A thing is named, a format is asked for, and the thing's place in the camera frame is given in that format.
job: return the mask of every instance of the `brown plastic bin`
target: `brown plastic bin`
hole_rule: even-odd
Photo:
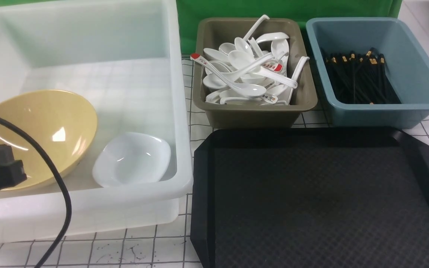
[[[234,42],[236,37],[244,37],[257,18],[213,17],[200,22],[196,41],[196,52],[204,55],[204,48],[218,49],[225,42]],[[288,77],[301,56],[307,56],[301,30],[296,22],[288,19],[265,20],[252,35],[254,38],[269,32],[285,32],[289,35],[290,56],[287,66]],[[270,50],[270,42],[261,44]],[[216,105],[205,103],[211,91],[203,85],[206,76],[203,68],[195,63],[193,78],[193,102],[206,111],[213,128],[263,128],[291,127],[302,112],[312,110],[317,105],[314,80],[309,63],[304,66],[298,88],[294,90],[291,105]]]

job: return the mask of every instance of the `white bowl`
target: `white bowl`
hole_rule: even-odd
[[[165,174],[171,154],[165,140],[127,132],[107,144],[95,161],[92,175],[102,187],[157,182]]]

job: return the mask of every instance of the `white plastic bin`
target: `white plastic bin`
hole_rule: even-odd
[[[71,0],[0,7],[0,102],[41,89],[78,93],[99,129],[64,181],[73,201],[68,235],[173,221],[193,184],[175,0]],[[119,133],[165,139],[162,181],[100,188],[92,166]],[[0,192],[0,243],[55,237],[65,216],[56,184]]]

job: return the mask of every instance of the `translucent storage bin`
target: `translucent storage bin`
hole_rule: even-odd
[[[0,102],[32,90],[87,98],[99,128],[64,181],[67,235],[168,223],[193,183],[175,0],[71,0],[0,7]],[[101,188],[92,167],[123,132],[165,139],[170,166],[156,183]],[[55,237],[65,216],[56,184],[0,192],[0,243]]]
[[[335,126],[412,128],[429,115],[429,58],[410,29],[397,19],[333,17],[312,19],[307,32]],[[326,53],[366,53],[371,47],[385,55],[386,72],[400,105],[352,105],[339,102],[325,68]]]

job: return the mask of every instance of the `blue plastic bin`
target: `blue plastic bin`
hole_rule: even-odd
[[[334,126],[412,128],[429,115],[429,57],[403,22],[325,17],[309,20],[306,29]],[[402,104],[349,105],[335,97],[320,48],[327,53],[366,53],[371,47],[385,55],[387,77]]]

